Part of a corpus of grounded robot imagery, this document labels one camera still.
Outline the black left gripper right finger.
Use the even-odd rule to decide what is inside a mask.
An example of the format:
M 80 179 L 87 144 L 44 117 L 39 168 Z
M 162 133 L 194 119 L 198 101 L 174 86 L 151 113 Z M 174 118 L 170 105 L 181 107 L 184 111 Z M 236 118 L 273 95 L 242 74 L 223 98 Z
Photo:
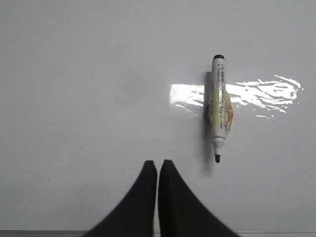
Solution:
M 162 237 L 237 236 L 200 202 L 171 160 L 160 170 L 158 218 Z

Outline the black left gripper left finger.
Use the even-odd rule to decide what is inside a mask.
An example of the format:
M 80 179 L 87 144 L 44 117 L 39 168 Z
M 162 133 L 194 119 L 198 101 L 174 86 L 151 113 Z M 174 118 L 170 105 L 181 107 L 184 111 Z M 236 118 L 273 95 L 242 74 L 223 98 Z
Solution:
M 152 237 L 157 191 L 157 169 L 152 160 L 143 167 L 120 203 L 86 237 Z

